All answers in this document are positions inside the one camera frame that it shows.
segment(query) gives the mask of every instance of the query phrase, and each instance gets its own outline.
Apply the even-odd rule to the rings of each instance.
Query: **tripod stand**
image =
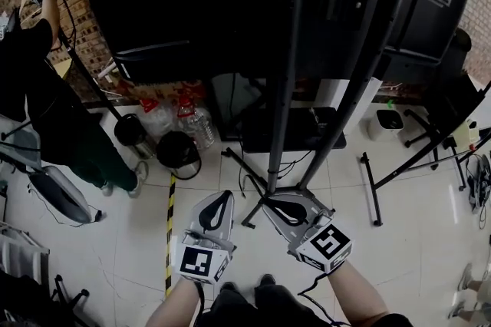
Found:
[[[298,47],[298,34],[302,19],[302,0],[292,0],[292,19],[291,29],[288,37],[288,59],[276,77],[269,79],[269,85],[275,85],[275,99],[273,109],[273,130],[272,145],[269,155],[268,180],[260,177],[244,160],[235,154],[230,148],[222,152],[224,157],[231,157],[242,169],[248,173],[254,188],[261,197],[260,201],[242,221],[242,225],[254,229],[251,219],[256,213],[268,204],[269,200],[274,200],[280,196],[306,197],[313,203],[323,207],[315,198],[315,195],[308,189],[308,184],[319,167],[324,163],[331,151],[334,143],[341,136],[344,126],[348,122],[357,102],[364,93],[367,84],[375,72],[381,53],[387,43],[394,19],[399,10],[402,0],[367,0],[364,4],[365,13],[361,27],[358,31],[358,40],[352,48],[353,56],[356,58],[356,65],[351,75],[348,88],[344,93],[339,108],[334,116],[332,124],[328,125],[324,136],[321,138],[315,156],[305,171],[300,182],[294,187],[278,188],[278,172],[280,168],[282,153],[285,144],[285,134],[288,122],[288,112],[292,100],[292,93],[295,87],[295,67]]]

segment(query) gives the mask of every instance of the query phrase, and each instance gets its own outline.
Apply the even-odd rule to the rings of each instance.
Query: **white tiled floor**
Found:
[[[377,108],[380,106],[372,105],[366,117]],[[331,152],[310,189],[324,204],[336,209],[337,219],[344,221],[355,241],[351,262],[376,285],[392,311],[405,314],[415,326],[449,325],[446,315],[456,301],[455,288],[463,267],[473,261],[476,275],[483,273],[491,226],[479,230],[478,217],[470,212],[467,203],[467,190],[458,191],[459,178],[453,161],[442,163],[436,171],[423,168],[407,172],[381,188],[384,225],[381,228],[371,225],[373,205],[366,171],[359,158],[363,152],[368,153],[375,180],[389,174],[425,143],[410,149],[403,146],[402,140],[421,132],[412,120],[405,122],[407,128],[399,140],[375,143],[367,138],[367,121],[363,120],[348,135],[348,146]],[[103,120],[113,139],[114,124],[110,115]],[[118,142],[115,145],[128,164],[134,166],[137,161],[131,152]],[[202,198],[230,189],[236,199],[232,240],[238,248],[222,282],[237,282],[251,298],[258,278],[263,273],[273,273],[277,282],[297,293],[311,285],[318,271],[286,255],[286,242],[262,213],[253,221],[257,225],[255,230],[239,225],[259,195],[250,183],[245,185],[246,198],[240,195],[239,167],[220,154],[227,147],[240,154],[238,144],[217,141],[203,154],[199,176],[176,183],[173,231],[179,233],[186,227],[191,207]],[[283,161],[298,159],[303,154],[286,153]],[[446,151],[440,151],[441,157],[446,155]],[[245,158],[261,175],[266,174],[268,154],[246,154]],[[280,186],[296,184],[310,160],[311,156],[297,164]],[[95,322],[104,327],[144,325],[164,297],[169,173],[157,160],[150,161],[147,185],[140,197],[132,200],[120,190],[112,197],[103,197],[69,169],[62,170],[88,203],[107,214],[102,222],[79,228],[58,225],[44,204],[27,192],[28,178],[19,173],[8,175],[7,221],[27,230],[51,250],[51,278],[60,273],[70,295],[82,288],[91,292],[83,310]],[[208,306],[217,292],[206,287]],[[336,319],[344,320],[327,280],[321,282],[312,296]],[[472,305],[472,295],[467,297]],[[308,305],[306,300],[299,300]],[[323,317],[318,309],[314,311]]]

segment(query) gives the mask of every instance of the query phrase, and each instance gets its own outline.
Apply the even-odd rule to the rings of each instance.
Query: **black shirt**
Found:
[[[42,159],[63,164],[89,117],[78,96],[45,61],[51,44],[51,26],[45,19],[5,35],[0,42],[0,114],[24,121],[27,97],[32,126],[41,137]]]

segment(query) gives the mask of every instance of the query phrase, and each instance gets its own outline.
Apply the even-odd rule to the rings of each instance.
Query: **black pants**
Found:
[[[280,285],[264,285],[254,289],[255,307],[238,292],[222,290],[209,312],[203,313],[198,325],[307,325],[325,326],[322,321],[307,306],[298,302],[293,295]]]

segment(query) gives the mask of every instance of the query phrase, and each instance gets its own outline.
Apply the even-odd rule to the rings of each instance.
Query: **plastic water bottle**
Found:
[[[179,98],[179,110],[177,111],[177,126],[190,136],[198,150],[204,150],[215,141],[213,129],[208,119],[201,110],[197,110],[190,98]]]

